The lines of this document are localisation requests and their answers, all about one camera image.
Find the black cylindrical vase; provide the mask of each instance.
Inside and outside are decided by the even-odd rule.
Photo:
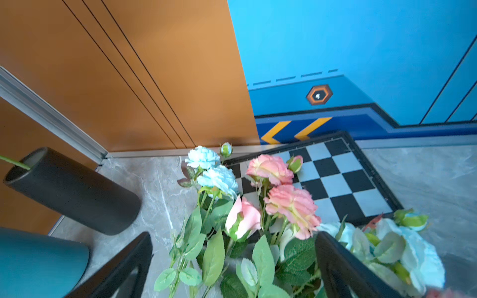
[[[116,235],[137,217],[141,201],[131,191],[84,165],[43,147],[21,160],[3,182],[14,190],[106,235]]]

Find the artificial flower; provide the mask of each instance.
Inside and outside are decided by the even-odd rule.
[[[321,224],[319,227],[317,227],[317,229],[320,232],[327,232],[332,237],[336,237],[336,234],[338,234],[338,231],[340,230],[340,226],[341,226],[340,222],[335,222],[335,223],[329,223],[329,224]],[[341,234],[341,238],[337,239],[339,242],[346,243],[346,249],[348,250],[350,250],[351,247],[353,246],[353,234],[355,229],[356,228],[352,224],[345,223],[343,233]]]
[[[223,143],[222,146],[220,147],[220,154],[222,154],[223,157],[227,158],[232,155],[232,145],[229,142]]]
[[[376,236],[382,240],[389,232],[395,232],[406,240],[401,264],[409,272],[412,285],[420,295],[426,287],[443,288],[446,271],[436,248],[425,241],[416,231],[398,227],[393,220],[383,218],[376,224]]]
[[[427,226],[429,215],[422,215],[414,209],[397,210],[394,213],[394,221],[398,226],[406,226],[416,232],[422,231]]]
[[[281,157],[265,154],[250,161],[247,175],[268,178],[273,185],[291,184],[294,176]]]
[[[301,170],[301,166],[303,165],[303,157],[301,155],[292,156],[288,161],[288,169],[295,174]]]
[[[261,229],[260,211],[243,196],[237,197],[225,221],[225,231],[234,241],[245,241]]]
[[[263,200],[269,215],[278,213],[286,216],[289,222],[298,227],[299,230],[295,235],[298,239],[310,238],[321,223],[321,219],[315,215],[318,206],[314,204],[310,193],[304,189],[297,189],[293,185],[279,185],[272,188],[268,197]]]
[[[471,297],[463,293],[459,293],[449,289],[443,292],[440,292],[436,289],[431,289],[429,290],[425,298],[471,298]]]
[[[197,182],[206,187],[217,187],[225,195],[235,198],[239,192],[239,185],[235,180],[235,176],[231,169],[227,169],[223,165],[216,168],[210,168],[203,172],[197,178]]]
[[[220,156],[214,151],[197,146],[195,149],[189,151],[189,158],[186,158],[188,166],[193,168],[201,167],[204,170],[210,169],[220,164]]]

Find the pink rose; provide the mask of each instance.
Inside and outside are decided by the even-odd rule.
[[[288,161],[288,169],[294,172],[295,174],[301,170],[301,166],[303,165],[303,156],[292,156]]]
[[[261,229],[261,214],[247,199],[240,196],[235,201],[225,221],[225,231],[234,241],[245,241]]]
[[[466,296],[462,293],[451,291],[451,290],[445,290],[443,292],[431,289],[427,293],[426,298],[471,298],[470,296]]]
[[[250,161],[247,175],[268,178],[273,185],[291,184],[294,176],[281,157],[265,154]]]
[[[304,189],[297,189],[292,185],[279,185],[270,190],[264,202],[268,214],[283,214],[289,222],[297,226],[299,230],[295,237],[298,239],[310,238],[321,223],[321,218],[315,215],[318,206],[313,202],[310,193]]]

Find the vase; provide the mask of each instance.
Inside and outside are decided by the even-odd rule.
[[[51,148],[21,162],[30,170],[14,166],[4,184],[98,232],[116,235],[139,213],[136,194]]]
[[[0,297],[61,298],[88,259],[82,243],[0,228]]]

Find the black stripe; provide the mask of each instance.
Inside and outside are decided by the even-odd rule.
[[[265,86],[265,87],[257,87],[255,89],[249,89],[249,91],[254,91],[258,89],[267,89],[267,88],[276,88],[276,87],[282,87],[282,86],[287,86],[287,85],[292,85],[292,84],[301,84],[301,83],[306,83],[306,82],[314,82],[314,81],[321,81],[321,80],[327,80],[327,79],[332,79],[332,78],[337,78],[337,77],[343,77],[342,74],[334,75],[334,76],[329,76],[325,78],[319,78],[319,79],[310,79],[306,81],[300,81],[300,82],[291,82],[291,83],[286,83],[286,84],[280,84],[280,85],[273,85],[273,86]]]
[[[276,82],[280,82],[280,81],[292,80],[292,79],[294,79],[294,78],[296,78],[296,76],[288,77],[288,78],[276,79],[275,81],[276,81]]]
[[[465,94],[464,98],[462,98],[462,100],[459,102],[459,104],[457,105],[457,107],[452,111],[452,113],[450,114],[449,118],[446,119],[446,122],[449,121],[449,119],[452,117],[452,115],[454,115],[454,113],[457,111],[457,109],[460,107],[460,105],[464,102],[464,100],[466,100],[467,98],[467,95],[470,94],[470,92],[472,91],[472,89],[474,89],[475,85],[477,84],[477,81],[472,85],[472,87],[470,87],[469,91],[467,91],[467,93]]]
[[[323,72],[314,72],[314,73],[307,73],[307,74],[302,74],[301,77],[311,77],[312,75],[319,75],[322,74]]]
[[[450,80],[452,79],[452,76],[454,76],[454,73],[456,73],[457,69],[459,68],[460,64],[462,63],[462,61],[464,61],[464,58],[467,56],[467,54],[469,53],[470,49],[472,48],[472,46],[474,45],[474,43],[476,42],[476,39],[477,39],[477,35],[474,37],[474,40],[470,43],[469,47],[467,48],[467,51],[464,53],[464,56],[462,56],[462,58],[460,59],[459,63],[457,64],[456,68],[454,68],[454,71],[451,73],[450,77],[447,79],[446,83],[444,84],[444,86],[442,86],[442,89],[441,91],[439,91],[439,94],[436,96],[436,98],[434,99],[434,101],[432,102],[432,105],[429,107],[429,109],[427,110],[427,112],[425,113],[424,117],[422,117],[422,120],[421,122],[419,122],[419,124],[422,124],[422,122],[424,122],[424,119],[427,117],[427,115],[429,114],[429,112],[431,111],[432,107],[434,106],[434,104],[437,102],[437,99],[439,98],[439,96],[441,96],[441,93],[442,91],[444,91],[444,89],[446,88],[447,84],[449,84]]]
[[[253,85],[262,85],[262,84],[268,84],[271,83],[271,81],[263,81],[263,82],[258,82],[258,83],[253,83]]]
[[[144,103],[141,101],[141,99],[139,98],[139,96],[137,96],[136,92],[134,92],[134,90],[131,88],[131,86],[128,84],[128,82],[124,79],[124,77],[122,76],[122,74],[118,71],[118,69],[116,68],[116,66],[111,62],[111,60],[108,58],[108,56],[106,55],[106,53],[103,51],[103,49],[101,49],[101,47],[99,46],[99,44],[94,40],[94,38],[91,36],[91,34],[88,32],[88,30],[86,30],[85,26],[81,23],[81,21],[78,19],[78,17],[74,14],[74,12],[71,10],[71,8],[68,6],[68,4],[66,4],[66,2],[64,0],[62,0],[63,3],[66,5],[66,7],[68,8],[68,10],[73,14],[73,16],[75,17],[75,19],[79,22],[79,24],[81,25],[81,27],[83,27],[83,29],[86,31],[86,33],[89,35],[89,37],[91,37],[91,39],[93,40],[93,42],[96,44],[96,46],[98,47],[98,49],[103,53],[103,55],[106,57],[106,59],[109,61],[109,63],[111,63],[111,65],[114,67],[114,69],[116,69],[117,73],[119,74],[119,76],[123,79],[123,81],[126,83],[126,85],[129,87],[129,89],[131,89],[131,91],[134,93],[134,95],[136,96],[136,98],[141,102],[141,104],[143,105],[143,107],[146,109],[146,111],[151,115],[151,117],[154,119],[154,121],[157,123],[157,125],[159,125],[159,127],[161,128],[161,130],[164,132],[164,134],[167,136],[167,138],[171,141],[172,145],[174,145],[174,147],[177,149],[177,146],[176,144],[174,144],[174,142],[171,140],[171,138],[166,134],[166,132],[164,131],[164,129],[162,128],[162,126],[157,122],[157,120],[154,118],[154,116],[151,114],[151,112],[146,108],[146,106],[144,105]]]
[[[109,36],[109,34],[106,32],[106,30],[104,30],[103,26],[101,25],[101,23],[98,21],[98,19],[96,18],[96,16],[94,15],[94,13],[91,11],[91,9],[88,7],[88,5],[84,2],[84,0],[81,0],[83,2],[83,4],[86,6],[86,8],[89,10],[90,14],[93,16],[93,18],[96,20],[96,22],[98,23],[99,27],[101,27],[101,29],[103,30],[103,32],[106,34],[106,36],[108,37],[109,41],[113,44],[114,48],[116,48],[116,50],[118,51],[118,53],[121,55],[121,57],[123,58],[124,62],[126,62],[127,66],[129,67],[129,69],[133,72],[134,76],[136,77],[136,79],[139,81],[139,83],[141,84],[141,86],[144,88],[144,90],[146,91],[147,95],[149,95],[149,97],[151,98],[151,100],[154,102],[154,104],[156,105],[156,107],[159,109],[159,111],[161,112],[161,114],[164,116],[164,119],[167,121],[167,123],[169,123],[169,126],[172,128],[172,130],[176,133],[176,135],[178,136],[179,140],[182,142],[182,144],[184,145],[185,148],[187,148],[187,145],[186,143],[184,143],[184,141],[182,141],[182,138],[180,137],[180,135],[177,133],[177,131],[174,129],[174,127],[172,126],[172,124],[169,122],[168,118],[166,117],[166,115],[164,115],[164,113],[162,112],[161,108],[159,108],[159,106],[157,105],[156,101],[152,98],[152,95],[149,93],[149,91],[146,89],[146,87],[144,86],[143,82],[141,82],[141,80],[137,77],[136,73],[134,72],[133,68],[129,65],[129,63],[126,61],[126,58],[124,58],[123,54],[121,53],[121,51],[118,49],[118,47],[116,46],[116,44],[114,43],[114,41],[111,39],[111,37]]]
[[[174,113],[174,115],[176,116],[177,120],[179,121],[180,125],[182,126],[182,128],[184,129],[184,131],[187,133],[187,136],[189,137],[190,141],[192,142],[192,144],[194,144],[194,146],[197,146],[196,143],[194,142],[194,140],[192,140],[191,136],[189,135],[189,132],[187,132],[186,128],[184,127],[184,125],[182,124],[182,122],[180,121],[179,117],[177,116],[176,112],[174,111],[174,109],[172,108],[171,104],[169,103],[169,101],[167,100],[167,98],[164,96],[164,93],[162,93],[161,91],[161,88],[159,88],[159,85],[157,85],[157,82],[154,80],[153,76],[151,75],[151,73],[149,72],[149,70],[147,69],[147,67],[144,65],[144,62],[141,60],[141,57],[139,57],[139,55],[137,54],[136,52],[136,49],[133,47],[133,45],[131,44],[131,42],[129,41],[129,39],[127,38],[126,34],[124,33],[123,29],[121,28],[121,26],[119,26],[118,22],[116,21],[116,19],[114,18],[113,14],[109,11],[109,8],[106,6],[105,2],[103,0],[101,0],[101,3],[103,3],[104,7],[106,8],[106,10],[108,11],[109,15],[111,16],[111,18],[114,20],[114,22],[116,23],[116,26],[118,26],[119,30],[121,31],[122,35],[124,36],[124,38],[126,39],[127,43],[129,44],[129,46],[131,47],[131,49],[133,49],[134,51],[134,54],[136,54],[137,58],[139,59],[139,61],[141,62],[141,64],[143,65],[144,69],[146,70],[147,74],[149,74],[149,76],[151,77],[151,80],[154,82],[154,84],[156,85],[157,89],[159,90],[159,92],[161,92],[162,96],[164,97],[164,100],[166,101],[167,105],[169,106],[169,108],[171,109],[171,111]]]

